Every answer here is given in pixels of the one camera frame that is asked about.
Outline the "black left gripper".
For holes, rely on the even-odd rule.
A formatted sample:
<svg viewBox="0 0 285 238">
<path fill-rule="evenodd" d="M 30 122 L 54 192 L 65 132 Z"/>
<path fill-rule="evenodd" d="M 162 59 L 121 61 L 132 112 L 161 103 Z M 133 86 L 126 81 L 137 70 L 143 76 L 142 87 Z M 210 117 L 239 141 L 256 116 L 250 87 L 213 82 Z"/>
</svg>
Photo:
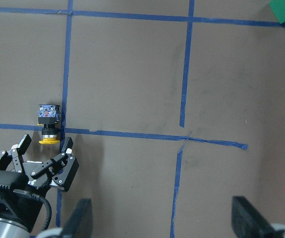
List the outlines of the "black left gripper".
<svg viewBox="0 0 285 238">
<path fill-rule="evenodd" d="M 0 151 L 0 171 L 13 164 L 12 170 L 25 174 L 29 178 L 28 184 L 38 190 L 55 187 L 63 192 L 69 191 L 79 168 L 77 158 L 72 154 L 72 138 L 67 137 L 60 153 L 45 162 L 23 160 L 31 142 L 30 135 L 24 134 L 10 150 Z"/>
</svg>

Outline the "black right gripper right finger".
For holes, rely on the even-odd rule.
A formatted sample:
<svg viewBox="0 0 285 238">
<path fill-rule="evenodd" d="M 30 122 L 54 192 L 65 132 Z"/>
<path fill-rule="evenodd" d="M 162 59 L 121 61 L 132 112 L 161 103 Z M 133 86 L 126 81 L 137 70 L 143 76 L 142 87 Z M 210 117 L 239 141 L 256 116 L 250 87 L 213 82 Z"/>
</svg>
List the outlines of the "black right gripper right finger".
<svg viewBox="0 0 285 238">
<path fill-rule="evenodd" d="M 232 197 L 231 227 L 238 238 L 285 238 L 285 225 L 269 223 L 244 196 Z"/>
</svg>

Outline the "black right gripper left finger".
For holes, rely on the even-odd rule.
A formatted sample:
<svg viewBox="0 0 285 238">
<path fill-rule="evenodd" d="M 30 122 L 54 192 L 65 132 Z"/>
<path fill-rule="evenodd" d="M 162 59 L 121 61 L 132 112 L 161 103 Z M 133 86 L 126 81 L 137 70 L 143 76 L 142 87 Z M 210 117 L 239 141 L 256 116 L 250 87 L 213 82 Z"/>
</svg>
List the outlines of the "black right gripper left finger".
<svg viewBox="0 0 285 238">
<path fill-rule="evenodd" d="M 93 212 L 90 198 L 80 199 L 59 238 L 91 238 L 93 233 Z"/>
</svg>

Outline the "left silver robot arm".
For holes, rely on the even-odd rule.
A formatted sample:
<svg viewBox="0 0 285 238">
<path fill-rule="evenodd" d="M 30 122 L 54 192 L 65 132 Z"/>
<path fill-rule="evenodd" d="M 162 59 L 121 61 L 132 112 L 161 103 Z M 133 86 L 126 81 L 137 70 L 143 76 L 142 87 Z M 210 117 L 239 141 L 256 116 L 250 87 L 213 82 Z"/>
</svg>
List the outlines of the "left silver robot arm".
<svg viewBox="0 0 285 238">
<path fill-rule="evenodd" d="M 79 168 L 70 137 L 59 154 L 45 162 L 24 161 L 31 141 L 25 134 L 8 151 L 0 151 L 0 238 L 30 237 L 43 206 L 46 218 L 42 231 L 46 231 L 52 218 L 47 192 L 52 187 L 69 191 Z"/>
</svg>

